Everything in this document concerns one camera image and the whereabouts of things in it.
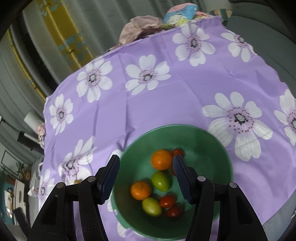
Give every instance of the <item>floral tablecloth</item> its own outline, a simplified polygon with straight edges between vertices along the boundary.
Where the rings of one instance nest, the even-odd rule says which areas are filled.
[[[234,181],[262,223],[296,188],[295,99],[252,46],[219,17],[142,39],[70,75],[47,98],[39,208],[54,185],[83,180],[145,132],[188,124],[225,147]],[[147,241],[99,207],[109,240]],[[78,241],[83,240],[75,206]],[[212,238],[217,235],[213,225]]]

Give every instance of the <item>green fruit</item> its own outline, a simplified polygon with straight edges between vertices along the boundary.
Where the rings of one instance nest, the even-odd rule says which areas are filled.
[[[148,197],[142,201],[142,208],[148,215],[158,217],[162,213],[159,202],[153,197]]]
[[[151,177],[151,181],[154,187],[163,192],[167,192],[170,189],[170,180],[161,171],[155,172]]]

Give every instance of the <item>red tomato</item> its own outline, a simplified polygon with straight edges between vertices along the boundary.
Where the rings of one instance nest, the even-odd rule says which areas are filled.
[[[159,204],[162,208],[170,208],[176,202],[176,199],[172,195],[165,195],[159,200]]]
[[[176,173],[175,173],[175,171],[174,171],[174,168],[173,168],[173,165],[170,167],[170,172],[175,176],[176,175]]]
[[[181,155],[182,157],[184,157],[184,152],[182,149],[180,148],[176,148],[171,152],[172,156],[175,156],[177,154]]]
[[[167,216],[169,218],[178,218],[181,216],[181,209],[177,206],[173,206],[167,210]]]

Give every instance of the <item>bowl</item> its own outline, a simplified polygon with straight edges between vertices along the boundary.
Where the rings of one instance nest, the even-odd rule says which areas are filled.
[[[178,205],[184,208],[182,216],[169,219],[163,214],[148,216],[141,207],[141,201],[133,199],[130,187],[137,181],[150,184],[152,195],[159,200],[167,193],[153,187],[150,177],[157,171],[150,162],[152,154],[159,149],[172,151],[181,148],[185,152],[184,161],[212,182],[228,184],[233,179],[229,157],[220,142],[211,134],[194,126],[169,125],[151,130],[135,140],[124,152],[120,160],[120,170],[113,188],[111,203],[117,210],[117,219],[124,228],[132,228],[136,233],[157,240],[179,240],[186,237],[194,205],[184,200],[177,178],[167,172],[172,186],[167,193],[175,195]],[[219,216],[219,203],[215,203],[214,219]]]

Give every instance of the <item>white cylinder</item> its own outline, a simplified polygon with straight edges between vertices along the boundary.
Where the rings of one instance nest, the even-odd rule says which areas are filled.
[[[38,118],[38,116],[34,113],[33,110],[30,110],[27,116],[24,119],[24,122],[38,134],[37,128],[42,124],[42,121]]]

